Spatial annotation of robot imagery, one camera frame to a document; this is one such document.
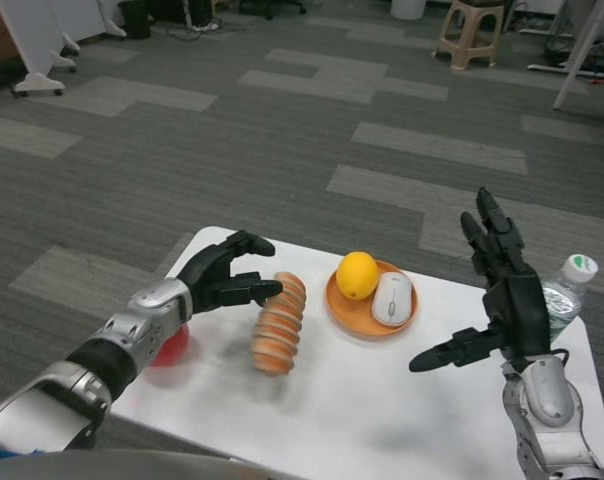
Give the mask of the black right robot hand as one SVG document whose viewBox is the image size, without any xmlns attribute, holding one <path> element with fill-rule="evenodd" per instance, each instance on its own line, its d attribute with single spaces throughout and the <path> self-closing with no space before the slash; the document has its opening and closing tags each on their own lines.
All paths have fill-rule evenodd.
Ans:
<svg viewBox="0 0 604 480">
<path fill-rule="evenodd" d="M 488 189 L 476 196 L 481 220 L 465 211 L 462 231 L 473 250 L 476 273 L 486 279 L 482 298 L 489 319 L 483 331 L 460 330 L 444 343 L 414 357 L 411 372 L 426 372 L 449 364 L 457 367 L 484 360 L 500 350 L 507 360 L 550 352 L 550 325 L 541 281 L 523 258 L 524 241 Z"/>
</svg>

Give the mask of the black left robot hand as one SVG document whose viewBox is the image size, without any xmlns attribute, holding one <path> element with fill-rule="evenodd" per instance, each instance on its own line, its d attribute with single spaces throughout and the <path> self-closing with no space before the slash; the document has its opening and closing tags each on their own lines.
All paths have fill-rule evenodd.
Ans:
<svg viewBox="0 0 604 480">
<path fill-rule="evenodd" d="M 277 280 L 263 280 L 258 272 L 231 275 L 231 263 L 243 255 L 272 257 L 275 246 L 266 239 L 240 230 L 219 244 L 207 246 L 193 256 L 177 278 L 189 289 L 193 313 L 221 307 L 265 302 L 283 291 Z"/>
</svg>

